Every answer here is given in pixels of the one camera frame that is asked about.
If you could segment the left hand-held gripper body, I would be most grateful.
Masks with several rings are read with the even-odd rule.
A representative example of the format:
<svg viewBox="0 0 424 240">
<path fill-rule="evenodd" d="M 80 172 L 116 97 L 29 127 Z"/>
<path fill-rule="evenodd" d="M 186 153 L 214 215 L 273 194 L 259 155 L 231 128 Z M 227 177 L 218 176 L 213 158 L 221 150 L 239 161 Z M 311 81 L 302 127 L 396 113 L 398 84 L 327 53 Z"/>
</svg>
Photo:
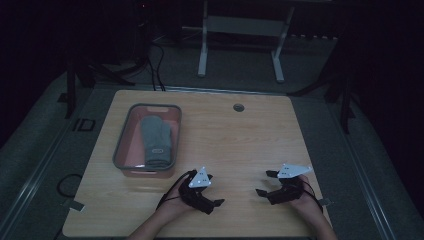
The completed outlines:
<svg viewBox="0 0 424 240">
<path fill-rule="evenodd" d="M 215 202 L 202 195 L 202 191 L 211 185 L 210 175 L 206 168 L 188 172 L 188 177 L 183 180 L 178 191 L 182 201 L 203 213 L 211 214 L 215 208 Z"/>
</svg>

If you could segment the person's left hand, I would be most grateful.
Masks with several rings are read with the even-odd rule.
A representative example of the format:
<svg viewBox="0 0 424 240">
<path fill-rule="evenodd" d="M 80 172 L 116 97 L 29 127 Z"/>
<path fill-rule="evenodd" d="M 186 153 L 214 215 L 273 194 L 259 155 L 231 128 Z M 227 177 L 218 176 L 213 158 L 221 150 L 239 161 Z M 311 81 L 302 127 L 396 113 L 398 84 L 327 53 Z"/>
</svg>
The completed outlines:
<svg viewBox="0 0 424 240">
<path fill-rule="evenodd" d="M 175 220 L 187 212 L 193 210 L 193 207 L 182 201 L 179 194 L 179 187 L 184 182 L 185 178 L 178 180 L 173 187 L 170 188 L 165 200 L 158 207 L 156 212 L 165 220 Z"/>
</svg>

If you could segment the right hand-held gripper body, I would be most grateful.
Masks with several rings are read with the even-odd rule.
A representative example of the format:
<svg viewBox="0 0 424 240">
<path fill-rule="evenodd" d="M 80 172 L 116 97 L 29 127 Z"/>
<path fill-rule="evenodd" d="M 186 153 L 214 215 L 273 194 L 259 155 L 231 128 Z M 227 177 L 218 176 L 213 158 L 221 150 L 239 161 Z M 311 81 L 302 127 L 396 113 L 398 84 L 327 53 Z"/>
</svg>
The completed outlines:
<svg viewBox="0 0 424 240">
<path fill-rule="evenodd" d="M 311 166 L 293 165 L 284 163 L 278 170 L 278 180 L 281 188 L 268 192 L 267 199 L 272 205 L 289 202 L 298 199 L 303 193 L 303 184 L 299 175 L 312 171 Z"/>
</svg>

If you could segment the black stand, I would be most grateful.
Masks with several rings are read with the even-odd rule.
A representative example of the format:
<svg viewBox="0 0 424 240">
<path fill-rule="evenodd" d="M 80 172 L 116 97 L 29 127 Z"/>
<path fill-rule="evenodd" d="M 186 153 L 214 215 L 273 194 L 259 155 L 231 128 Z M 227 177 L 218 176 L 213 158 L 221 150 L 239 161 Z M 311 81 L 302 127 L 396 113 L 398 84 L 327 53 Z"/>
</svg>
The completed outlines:
<svg viewBox="0 0 424 240">
<path fill-rule="evenodd" d="M 69 119 L 76 109 L 76 79 L 79 79 L 84 87 L 92 88 L 96 83 L 92 76 L 92 72 L 97 72 L 118 84 L 133 86 L 133 83 L 125 80 L 123 76 L 135 72 L 140 68 L 140 65 L 134 65 L 121 70 L 112 71 L 87 56 L 68 58 L 66 61 L 66 92 L 59 98 L 60 101 L 67 104 L 65 118 Z"/>
<path fill-rule="evenodd" d="M 325 70 L 323 69 L 318 79 L 306 87 L 288 92 L 287 96 L 300 97 L 306 95 L 324 85 L 328 88 L 324 94 L 324 100 L 327 103 L 335 103 L 341 99 L 340 107 L 340 126 L 345 134 L 349 134 L 348 120 L 351 118 L 350 102 L 352 92 L 352 82 L 354 77 L 353 70 Z"/>
</svg>

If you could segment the grey mitten with label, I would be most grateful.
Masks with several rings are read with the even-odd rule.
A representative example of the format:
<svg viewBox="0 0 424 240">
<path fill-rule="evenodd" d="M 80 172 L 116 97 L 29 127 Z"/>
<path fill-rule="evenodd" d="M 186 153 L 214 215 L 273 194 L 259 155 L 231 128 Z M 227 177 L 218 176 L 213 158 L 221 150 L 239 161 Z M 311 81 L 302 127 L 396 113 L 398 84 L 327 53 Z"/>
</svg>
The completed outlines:
<svg viewBox="0 0 424 240">
<path fill-rule="evenodd" d="M 146 116 L 141 121 L 145 163 L 152 160 L 172 160 L 171 127 L 159 116 Z"/>
</svg>

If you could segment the plain grey mitten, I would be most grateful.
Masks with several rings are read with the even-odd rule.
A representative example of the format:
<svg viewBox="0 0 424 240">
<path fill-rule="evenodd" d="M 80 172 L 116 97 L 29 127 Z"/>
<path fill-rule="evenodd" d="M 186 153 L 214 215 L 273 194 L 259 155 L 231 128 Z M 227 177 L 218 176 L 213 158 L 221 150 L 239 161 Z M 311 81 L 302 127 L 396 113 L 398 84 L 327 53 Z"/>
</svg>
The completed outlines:
<svg viewBox="0 0 424 240">
<path fill-rule="evenodd" d="M 152 160 L 152 161 L 147 161 L 145 163 L 145 166 L 147 168 L 155 168 L 155 169 L 159 169 L 159 168 L 167 168 L 171 165 L 170 161 L 165 161 L 165 160 Z"/>
</svg>

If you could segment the person's right hand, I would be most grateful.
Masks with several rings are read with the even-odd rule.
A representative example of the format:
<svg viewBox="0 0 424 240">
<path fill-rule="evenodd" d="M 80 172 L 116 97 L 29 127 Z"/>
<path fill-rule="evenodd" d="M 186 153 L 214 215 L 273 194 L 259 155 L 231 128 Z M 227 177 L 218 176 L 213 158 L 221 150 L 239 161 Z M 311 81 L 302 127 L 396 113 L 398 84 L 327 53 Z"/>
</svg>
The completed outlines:
<svg viewBox="0 0 424 240">
<path fill-rule="evenodd" d="M 311 217 L 321 214 L 321 207 L 316 201 L 308 178 L 304 175 L 299 175 L 299 179 L 303 184 L 303 193 L 298 199 L 290 201 L 289 204 L 303 217 Z"/>
</svg>

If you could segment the pink bin with grey rim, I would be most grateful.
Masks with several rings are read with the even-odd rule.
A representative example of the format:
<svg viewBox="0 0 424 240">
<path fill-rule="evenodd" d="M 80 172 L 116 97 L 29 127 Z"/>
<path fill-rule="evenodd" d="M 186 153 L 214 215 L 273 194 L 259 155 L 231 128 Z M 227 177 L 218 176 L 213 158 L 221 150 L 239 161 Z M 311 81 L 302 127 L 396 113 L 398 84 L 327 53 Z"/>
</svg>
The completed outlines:
<svg viewBox="0 0 424 240">
<path fill-rule="evenodd" d="M 167 168 L 145 166 L 141 121 L 151 115 L 159 116 L 171 127 L 172 160 Z M 138 103 L 131 106 L 113 155 L 115 167 L 127 177 L 170 178 L 175 170 L 181 120 L 182 111 L 177 105 Z"/>
</svg>

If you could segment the white desk frame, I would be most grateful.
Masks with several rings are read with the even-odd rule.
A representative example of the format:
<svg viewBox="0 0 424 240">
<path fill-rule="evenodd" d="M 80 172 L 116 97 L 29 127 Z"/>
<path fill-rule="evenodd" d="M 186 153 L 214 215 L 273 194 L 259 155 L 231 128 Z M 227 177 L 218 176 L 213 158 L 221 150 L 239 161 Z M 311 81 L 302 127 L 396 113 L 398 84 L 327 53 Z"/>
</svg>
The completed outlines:
<svg viewBox="0 0 424 240">
<path fill-rule="evenodd" d="M 271 51 L 270 54 L 276 82 L 283 83 L 285 81 L 285 77 L 282 70 L 282 64 L 280 62 L 280 55 L 288 34 L 294 11 L 294 7 L 289 7 L 287 13 L 285 14 L 285 19 L 279 21 L 240 17 L 226 17 L 210 15 L 208 13 L 208 0 L 203 0 L 202 42 L 197 75 L 199 77 L 206 76 L 208 59 L 207 38 L 209 32 L 251 36 L 266 36 L 276 37 L 278 39 L 278 44 L 276 48 Z"/>
</svg>

